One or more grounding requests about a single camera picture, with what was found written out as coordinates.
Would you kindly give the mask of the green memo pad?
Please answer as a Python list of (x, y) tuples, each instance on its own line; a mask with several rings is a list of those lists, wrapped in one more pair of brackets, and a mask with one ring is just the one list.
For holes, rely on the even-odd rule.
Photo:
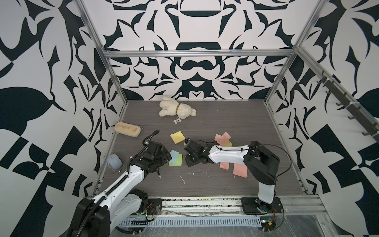
[(176, 159), (172, 159), (169, 162), (169, 166), (181, 166), (182, 165), (182, 160), (183, 160), (183, 154), (178, 154)]

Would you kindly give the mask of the yellow memo pad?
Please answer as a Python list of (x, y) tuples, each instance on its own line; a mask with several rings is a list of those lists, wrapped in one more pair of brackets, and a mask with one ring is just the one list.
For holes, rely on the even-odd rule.
[(181, 131), (171, 134), (170, 137), (175, 144), (181, 143), (186, 139)]

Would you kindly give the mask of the torn pink memo page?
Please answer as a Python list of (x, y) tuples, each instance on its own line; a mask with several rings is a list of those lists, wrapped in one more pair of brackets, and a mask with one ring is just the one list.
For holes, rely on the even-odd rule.
[(224, 144), (227, 140), (230, 140), (231, 136), (225, 132), (223, 135), (216, 134), (215, 135), (215, 141), (222, 147), (224, 147)]

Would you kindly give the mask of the torn yellow memo page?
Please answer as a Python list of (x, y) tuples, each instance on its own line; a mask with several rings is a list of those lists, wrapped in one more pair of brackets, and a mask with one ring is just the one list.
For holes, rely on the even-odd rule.
[(227, 140), (227, 141), (225, 142), (224, 146), (225, 146), (225, 147), (232, 147), (233, 144), (232, 144), (232, 142), (231, 142), (230, 140)]

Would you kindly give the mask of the large pink memo pad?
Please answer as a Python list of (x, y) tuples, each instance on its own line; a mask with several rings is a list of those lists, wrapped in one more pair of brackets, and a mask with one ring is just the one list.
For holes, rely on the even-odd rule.
[(241, 164), (234, 164), (233, 175), (247, 178), (248, 176), (247, 166), (241, 165)]

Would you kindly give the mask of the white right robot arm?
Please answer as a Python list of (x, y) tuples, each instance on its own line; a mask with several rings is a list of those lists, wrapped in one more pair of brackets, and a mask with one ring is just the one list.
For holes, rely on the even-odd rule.
[(196, 141), (184, 141), (185, 161), (189, 167), (199, 163), (233, 163), (247, 167), (259, 183), (258, 200), (272, 204), (278, 176), (280, 158), (267, 147), (257, 141), (239, 147), (222, 147), (207, 144), (202, 146)]

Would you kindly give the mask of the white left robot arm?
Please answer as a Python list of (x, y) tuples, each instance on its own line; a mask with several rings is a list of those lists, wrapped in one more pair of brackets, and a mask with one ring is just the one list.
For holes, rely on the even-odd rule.
[(158, 173), (159, 168), (171, 159), (161, 143), (148, 142), (114, 183), (92, 199), (84, 198), (79, 202), (67, 236), (108, 237), (131, 214), (145, 213), (148, 194), (136, 186), (150, 173)]

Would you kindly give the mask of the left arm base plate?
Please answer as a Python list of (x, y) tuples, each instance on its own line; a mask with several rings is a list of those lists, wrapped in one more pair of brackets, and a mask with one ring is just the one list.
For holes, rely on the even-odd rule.
[(162, 202), (161, 198), (148, 198), (142, 201), (137, 212), (131, 213), (131, 215), (157, 215), (162, 211)]

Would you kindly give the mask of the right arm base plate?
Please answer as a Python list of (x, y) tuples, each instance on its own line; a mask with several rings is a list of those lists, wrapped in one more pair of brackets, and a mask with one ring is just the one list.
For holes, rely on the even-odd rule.
[(265, 215), (283, 213), (281, 200), (274, 196), (273, 203), (267, 204), (257, 197), (241, 198), (241, 206), (246, 215)]

